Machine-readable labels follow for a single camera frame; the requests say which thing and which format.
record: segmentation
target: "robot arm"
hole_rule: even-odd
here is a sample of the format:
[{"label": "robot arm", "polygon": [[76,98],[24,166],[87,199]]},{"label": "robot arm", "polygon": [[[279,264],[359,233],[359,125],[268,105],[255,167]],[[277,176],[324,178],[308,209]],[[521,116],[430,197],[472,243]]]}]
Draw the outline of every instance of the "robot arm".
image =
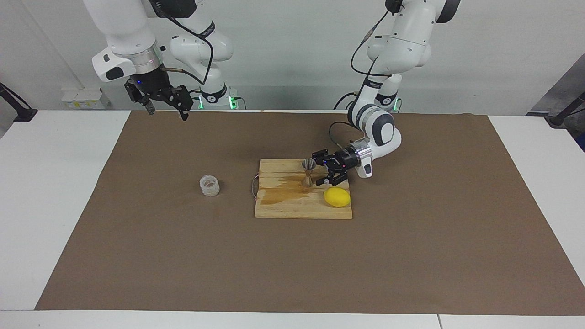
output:
[{"label": "robot arm", "polygon": [[[177,59],[195,70],[196,77],[205,82],[201,84],[203,92],[224,96],[217,97],[215,103],[231,100],[229,93],[222,92],[228,89],[217,67],[210,67],[209,73],[206,73],[212,57],[214,60],[227,60],[233,53],[233,47],[225,36],[215,31],[213,21],[198,8],[201,2],[149,0],[159,17],[180,20],[200,38],[206,39],[206,42],[196,42],[194,39],[199,38],[193,35],[177,36],[173,39],[177,40],[171,42],[174,49],[172,52]],[[133,102],[144,105],[152,115],[154,106],[151,100],[163,101],[176,108],[182,119],[186,120],[193,100],[184,85],[173,87],[170,84],[168,72],[181,70],[164,66],[161,54],[164,48],[158,47],[154,33],[147,26],[147,14],[141,0],[84,0],[84,3],[108,42],[108,47],[92,60],[100,79],[112,81],[129,77],[124,86]],[[212,56],[211,44],[217,47],[217,55]]]},{"label": "robot arm", "polygon": [[386,7],[398,14],[390,35],[376,36],[370,42],[368,55],[373,60],[356,102],[347,120],[364,133],[364,137],[332,155],[321,150],[313,159],[328,169],[327,177],[317,185],[337,185],[347,178],[347,170],[355,167],[361,178],[372,176],[371,163],[398,148],[402,142],[392,107],[402,76],[399,73],[423,66],[431,56],[428,45],[435,23],[451,20],[460,0],[387,0]]}]

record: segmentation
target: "wooden cutting board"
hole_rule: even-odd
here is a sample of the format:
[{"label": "wooden cutting board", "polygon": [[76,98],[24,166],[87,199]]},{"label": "wooden cutting board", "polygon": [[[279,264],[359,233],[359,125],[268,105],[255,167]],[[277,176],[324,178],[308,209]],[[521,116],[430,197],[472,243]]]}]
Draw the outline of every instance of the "wooden cutting board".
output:
[{"label": "wooden cutting board", "polygon": [[[305,172],[302,160],[262,159],[260,160],[256,218],[300,218],[320,220],[351,220],[351,203],[342,208],[332,207],[325,202],[323,192],[331,185],[301,185]],[[327,175],[327,170],[317,166],[311,177],[313,181]],[[337,185],[349,192],[346,180]]]}]

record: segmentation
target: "jigger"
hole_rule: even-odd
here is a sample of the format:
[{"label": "jigger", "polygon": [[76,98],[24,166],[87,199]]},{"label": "jigger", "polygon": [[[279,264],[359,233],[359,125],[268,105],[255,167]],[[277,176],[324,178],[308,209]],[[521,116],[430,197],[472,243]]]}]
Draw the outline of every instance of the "jigger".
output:
[{"label": "jigger", "polygon": [[313,186],[313,179],[311,178],[311,173],[317,167],[317,162],[315,162],[311,158],[308,158],[302,161],[301,166],[305,170],[305,178],[302,179],[302,185],[304,187]]}]

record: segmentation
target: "white table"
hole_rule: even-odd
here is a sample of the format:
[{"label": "white table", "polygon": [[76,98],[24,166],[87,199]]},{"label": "white table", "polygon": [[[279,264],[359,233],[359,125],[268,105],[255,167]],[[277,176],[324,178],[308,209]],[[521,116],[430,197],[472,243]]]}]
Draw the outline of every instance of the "white table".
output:
[{"label": "white table", "polygon": [[[40,111],[0,139],[0,328],[585,328],[585,317],[31,311],[128,115]],[[585,282],[585,153],[542,118],[490,119]]]}]

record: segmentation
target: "lemon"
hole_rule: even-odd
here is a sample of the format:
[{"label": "lemon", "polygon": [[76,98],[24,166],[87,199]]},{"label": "lemon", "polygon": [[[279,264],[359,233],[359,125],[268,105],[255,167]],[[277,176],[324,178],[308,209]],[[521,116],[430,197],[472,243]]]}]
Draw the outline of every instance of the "lemon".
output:
[{"label": "lemon", "polygon": [[351,201],[349,193],[340,187],[330,187],[323,192],[325,201],[334,207],[345,207]]}]

